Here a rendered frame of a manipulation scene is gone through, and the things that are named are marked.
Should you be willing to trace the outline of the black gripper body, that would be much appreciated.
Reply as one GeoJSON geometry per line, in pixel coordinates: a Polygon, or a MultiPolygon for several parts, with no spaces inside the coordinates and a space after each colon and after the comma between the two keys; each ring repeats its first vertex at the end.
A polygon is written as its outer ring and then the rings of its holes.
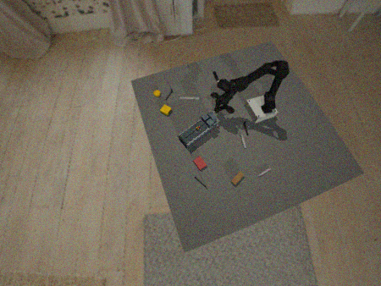
{"type": "MultiPolygon", "coordinates": [[[[230,96],[227,92],[224,93],[226,97],[229,98],[229,101],[233,98],[232,96],[230,96]]],[[[217,92],[212,92],[211,94],[212,97],[216,97],[218,98],[219,94],[217,92]]],[[[223,104],[223,107],[226,108],[226,110],[229,112],[229,113],[234,113],[235,109],[231,106],[229,106],[228,104],[223,104]]]]}

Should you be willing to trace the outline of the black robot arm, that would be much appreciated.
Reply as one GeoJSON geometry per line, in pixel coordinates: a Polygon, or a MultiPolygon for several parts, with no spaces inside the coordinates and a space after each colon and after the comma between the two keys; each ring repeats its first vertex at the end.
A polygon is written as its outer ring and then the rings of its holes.
{"type": "MultiPolygon", "coordinates": [[[[266,113],[272,113],[272,109],[275,109],[275,96],[277,93],[277,90],[282,82],[282,80],[287,77],[287,75],[290,73],[288,62],[286,61],[280,61],[275,60],[271,63],[265,63],[260,68],[253,71],[251,74],[247,76],[241,76],[238,79],[232,79],[230,82],[228,82],[226,79],[221,79],[218,82],[218,88],[222,91],[227,92],[230,96],[234,97],[234,94],[238,91],[241,92],[244,89],[247,88],[247,86],[264,76],[265,74],[272,74],[274,75],[273,84],[269,91],[265,91],[265,94],[263,95],[263,99],[265,104],[261,106],[264,114],[266,113]],[[277,66],[276,70],[271,69],[272,67],[277,66]],[[235,86],[234,86],[235,82],[235,86]]],[[[228,104],[229,98],[225,96],[225,94],[218,96],[217,101],[220,104],[228,104]]]]}

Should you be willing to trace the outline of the red rectangular block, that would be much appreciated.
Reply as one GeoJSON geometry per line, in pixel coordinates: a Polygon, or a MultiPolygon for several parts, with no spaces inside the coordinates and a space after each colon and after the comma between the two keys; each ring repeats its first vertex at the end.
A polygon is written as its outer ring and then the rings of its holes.
{"type": "Polygon", "coordinates": [[[206,163],[202,160],[201,157],[196,158],[194,161],[195,165],[198,167],[199,170],[202,170],[206,167],[206,163]]]}

